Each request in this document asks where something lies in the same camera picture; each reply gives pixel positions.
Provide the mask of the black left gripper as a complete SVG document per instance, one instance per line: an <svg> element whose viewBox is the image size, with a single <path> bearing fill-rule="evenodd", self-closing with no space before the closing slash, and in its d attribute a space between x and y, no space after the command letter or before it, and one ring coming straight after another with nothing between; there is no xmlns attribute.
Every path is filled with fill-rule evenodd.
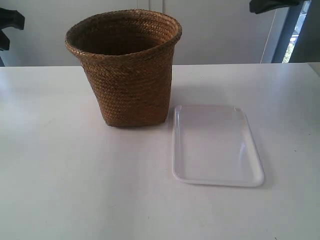
<svg viewBox="0 0 320 240"><path fill-rule="evenodd" d="M10 39L5 35L3 29L15 28L24 30L25 17L17 10L0 9L0 50L8 51L10 49Z"/></svg>

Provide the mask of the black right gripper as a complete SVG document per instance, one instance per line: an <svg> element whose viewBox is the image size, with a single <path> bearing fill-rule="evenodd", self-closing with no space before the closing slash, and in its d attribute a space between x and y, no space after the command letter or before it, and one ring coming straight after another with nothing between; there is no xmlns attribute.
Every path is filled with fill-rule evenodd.
<svg viewBox="0 0 320 240"><path fill-rule="evenodd" d="M255 14L262 14L276 9L295 7L301 2L302 0L251 0L249 2L249 11Z"/></svg>

